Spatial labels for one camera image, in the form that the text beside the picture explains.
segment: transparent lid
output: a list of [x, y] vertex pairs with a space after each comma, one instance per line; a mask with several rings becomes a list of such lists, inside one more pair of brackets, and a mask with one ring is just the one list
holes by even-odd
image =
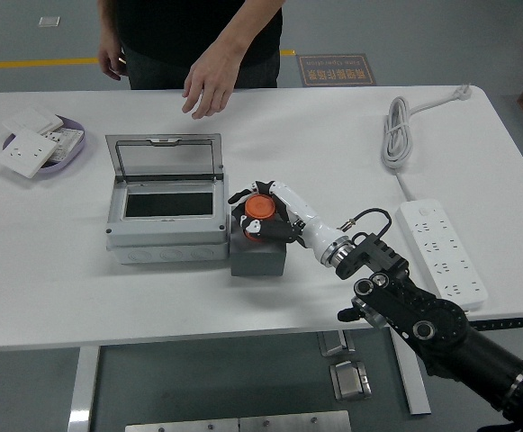
[[222, 177], [221, 135], [107, 135], [119, 180]]

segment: black connector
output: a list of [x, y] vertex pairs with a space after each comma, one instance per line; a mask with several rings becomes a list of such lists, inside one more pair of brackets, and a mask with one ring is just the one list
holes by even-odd
[[369, 234], [338, 264], [335, 273], [345, 280], [363, 266], [375, 273], [390, 272], [401, 278], [407, 276], [409, 262], [387, 246], [379, 236]]

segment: orange cap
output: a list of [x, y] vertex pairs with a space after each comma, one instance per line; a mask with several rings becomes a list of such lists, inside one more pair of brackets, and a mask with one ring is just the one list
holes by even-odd
[[253, 219], [270, 219], [275, 214], [275, 203], [267, 195], [253, 195], [245, 202], [245, 214]]

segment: hand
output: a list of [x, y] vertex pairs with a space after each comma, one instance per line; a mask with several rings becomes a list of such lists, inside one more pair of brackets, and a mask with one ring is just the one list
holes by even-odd
[[125, 59], [119, 37], [112, 31], [102, 31], [97, 53], [99, 67], [104, 74], [116, 81], [121, 80], [121, 75], [127, 75], [127, 67], [120, 58]]
[[201, 96], [194, 119], [212, 116], [225, 109], [239, 74], [242, 55], [231, 54], [222, 43], [214, 42], [195, 61], [185, 79], [183, 97], [187, 98], [183, 112], [189, 113]]

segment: gray box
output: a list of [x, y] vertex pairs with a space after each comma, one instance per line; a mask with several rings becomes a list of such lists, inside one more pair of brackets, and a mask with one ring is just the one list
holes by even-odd
[[107, 135], [115, 184], [107, 250], [122, 264], [226, 259], [221, 135]]
[[232, 276], [281, 276], [287, 245], [283, 242], [254, 241], [231, 218], [230, 266]]

